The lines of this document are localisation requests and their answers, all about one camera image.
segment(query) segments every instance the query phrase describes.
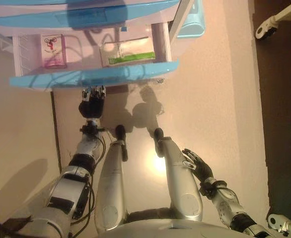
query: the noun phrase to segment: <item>beige floor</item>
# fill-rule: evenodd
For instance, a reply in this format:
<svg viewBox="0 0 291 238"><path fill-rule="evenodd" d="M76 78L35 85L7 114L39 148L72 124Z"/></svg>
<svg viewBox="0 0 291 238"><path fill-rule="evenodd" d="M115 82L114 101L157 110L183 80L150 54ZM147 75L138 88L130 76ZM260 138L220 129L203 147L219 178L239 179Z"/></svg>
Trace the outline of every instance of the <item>beige floor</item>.
<svg viewBox="0 0 291 238"><path fill-rule="evenodd" d="M102 126L113 129L122 123L128 131L124 172L129 212L170 204L164 161L156 157L149 135L160 126L180 148L197 152L215 177L236 191L249 214L265 224L267 168L250 22L253 10L248 4L247 0L205 0L206 33L179 58L180 65L169 79L108 93ZM57 91L55 97L66 165L84 123L77 110L80 90ZM95 189L100 169L94 176ZM205 198L203 203L203 221L221 225L213 205ZM92 221L81 237L95 234Z"/></svg>
<svg viewBox="0 0 291 238"><path fill-rule="evenodd" d="M11 76L0 49L0 222L59 175L51 96L10 87Z"/></svg>

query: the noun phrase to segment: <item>robot forearm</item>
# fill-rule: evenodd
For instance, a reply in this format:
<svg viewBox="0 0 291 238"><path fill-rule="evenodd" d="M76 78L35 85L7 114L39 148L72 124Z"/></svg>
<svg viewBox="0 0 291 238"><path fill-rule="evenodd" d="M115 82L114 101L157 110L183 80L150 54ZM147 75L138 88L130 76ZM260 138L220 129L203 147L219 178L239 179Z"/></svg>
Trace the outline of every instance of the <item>robot forearm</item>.
<svg viewBox="0 0 291 238"><path fill-rule="evenodd" d="M225 181L208 178L201 183L200 192L217 208L219 219L231 230L256 238L270 238L269 232L258 225L239 204L236 194L228 189Z"/></svg>

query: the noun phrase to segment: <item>small box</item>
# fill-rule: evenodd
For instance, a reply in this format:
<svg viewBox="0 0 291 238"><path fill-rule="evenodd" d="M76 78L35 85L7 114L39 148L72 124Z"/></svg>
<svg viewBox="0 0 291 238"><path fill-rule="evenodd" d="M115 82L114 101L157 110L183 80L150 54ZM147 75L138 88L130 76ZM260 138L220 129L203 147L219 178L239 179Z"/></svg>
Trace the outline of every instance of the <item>small box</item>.
<svg viewBox="0 0 291 238"><path fill-rule="evenodd" d="M66 68L63 35L41 36L42 65L44 68Z"/></svg>

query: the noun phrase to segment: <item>black cable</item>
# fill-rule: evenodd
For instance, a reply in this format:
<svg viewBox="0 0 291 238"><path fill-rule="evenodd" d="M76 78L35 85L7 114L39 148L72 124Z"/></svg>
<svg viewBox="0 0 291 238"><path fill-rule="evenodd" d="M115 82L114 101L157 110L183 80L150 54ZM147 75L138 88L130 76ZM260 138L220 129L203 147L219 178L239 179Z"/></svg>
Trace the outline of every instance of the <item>black cable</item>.
<svg viewBox="0 0 291 238"><path fill-rule="evenodd" d="M77 221L75 221L75 222L72 222L71 223L71 226L72 225L75 225L75 224L78 224L78 223L81 223L83 220L85 220L88 216L90 216L91 215L91 213L95 210L95 193L94 193L94 190L92 189L92 187L90 188L90 195L89 196L91 196L92 195L92 205L91 205L91 207L90 207L90 210L91 210L91 212L89 213L87 213L85 216L83 216L82 218L80 218L79 220L77 220Z"/></svg>
<svg viewBox="0 0 291 238"><path fill-rule="evenodd" d="M238 204L240 204L236 193L233 190L231 190L230 188L228 188L228 187L217 187L217 189L223 189L223 190L227 190L227 191L232 192L234 194L235 198L237 199Z"/></svg>
<svg viewBox="0 0 291 238"><path fill-rule="evenodd" d="M97 167L97 165L99 164L99 162L102 160L102 158L105 156L106 153L106 142L104 137L102 137L102 140L99 137L96 137L102 144L102 153L101 156L99 157L99 159L97 160L96 164L95 164L95 168Z"/></svg>
<svg viewBox="0 0 291 238"><path fill-rule="evenodd" d="M105 153L106 153L106 142L105 142L105 138L102 136L102 140L96 136L96 138L100 141L100 143L102 144L102 153L99 157L99 159L97 160L96 164L95 164L95 168L97 167L97 165L99 164L99 162L103 159L103 157L105 156ZM79 220L75 221L75 222L72 222L71 223L71 226L72 225L75 225L75 224L78 224L78 223L81 223L82 221L84 221L87 217L90 217L91 216L91 213L95 210L95 193L94 193L94 190L92 189L92 186L90 185L90 195L92 195L92 205L89 205L89 212L83 216L82 218L80 218Z"/></svg>
<svg viewBox="0 0 291 238"><path fill-rule="evenodd" d="M89 187L90 187L90 191L93 191L92 190L92 186L91 186L91 183L90 182L88 182L88 185L89 185ZM92 210L91 210L91 195L92 195L92 192L90 193L90 195L89 195L89 209L88 209L88 218L87 218L87 222L86 222L86 224L73 236L73 238L76 238L77 236L79 236L79 234L80 233L82 233L83 232L83 230L85 230L86 229L86 227L88 226L88 224L89 224L89 221L90 221L90 214L91 214L91 212L92 212Z"/></svg>
<svg viewBox="0 0 291 238"><path fill-rule="evenodd" d="M6 228L1 223L0 223L0 232L4 233L7 236L14 237L14 238L39 238L39 237L22 235L22 234L19 234L17 232L11 231L10 229Z"/></svg>

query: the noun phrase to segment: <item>silver robot leg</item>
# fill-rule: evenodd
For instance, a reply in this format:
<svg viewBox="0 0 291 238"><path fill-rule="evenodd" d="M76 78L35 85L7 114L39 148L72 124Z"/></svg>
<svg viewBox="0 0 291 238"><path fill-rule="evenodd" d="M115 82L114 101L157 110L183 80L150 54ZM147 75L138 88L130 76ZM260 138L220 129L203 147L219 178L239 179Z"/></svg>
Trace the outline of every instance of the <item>silver robot leg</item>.
<svg viewBox="0 0 291 238"><path fill-rule="evenodd" d="M121 167L127 153L124 138L117 138L110 145L98 184L95 225L99 234L123 224L127 216Z"/></svg>
<svg viewBox="0 0 291 238"><path fill-rule="evenodd" d="M170 137L158 128L154 132L158 156L165 158L166 176L171 197L171 208L177 219L201 221L202 199L192 175L183 166L183 154Z"/></svg>

